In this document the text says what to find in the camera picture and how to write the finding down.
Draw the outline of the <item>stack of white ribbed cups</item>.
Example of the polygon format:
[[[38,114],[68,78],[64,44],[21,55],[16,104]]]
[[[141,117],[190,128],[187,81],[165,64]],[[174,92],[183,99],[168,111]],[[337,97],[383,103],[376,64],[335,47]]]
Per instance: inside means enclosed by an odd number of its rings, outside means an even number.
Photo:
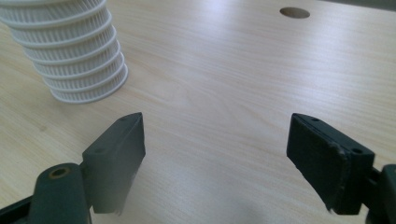
[[[0,22],[61,102],[104,99],[128,78],[106,0],[0,0]]]

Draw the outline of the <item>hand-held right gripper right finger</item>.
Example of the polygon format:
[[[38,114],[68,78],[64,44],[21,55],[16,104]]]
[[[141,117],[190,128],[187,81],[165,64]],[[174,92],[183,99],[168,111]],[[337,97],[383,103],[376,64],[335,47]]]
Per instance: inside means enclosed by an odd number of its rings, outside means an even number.
[[[294,113],[287,157],[327,209],[338,215],[359,213],[364,179],[374,164],[373,151],[320,119]]]

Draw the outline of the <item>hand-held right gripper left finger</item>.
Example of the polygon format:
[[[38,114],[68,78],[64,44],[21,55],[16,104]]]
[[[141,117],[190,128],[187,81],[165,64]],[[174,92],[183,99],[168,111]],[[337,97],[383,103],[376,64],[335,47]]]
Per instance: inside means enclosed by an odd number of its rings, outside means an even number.
[[[83,153],[81,171],[96,214],[121,214],[146,155],[141,112],[117,119]]]

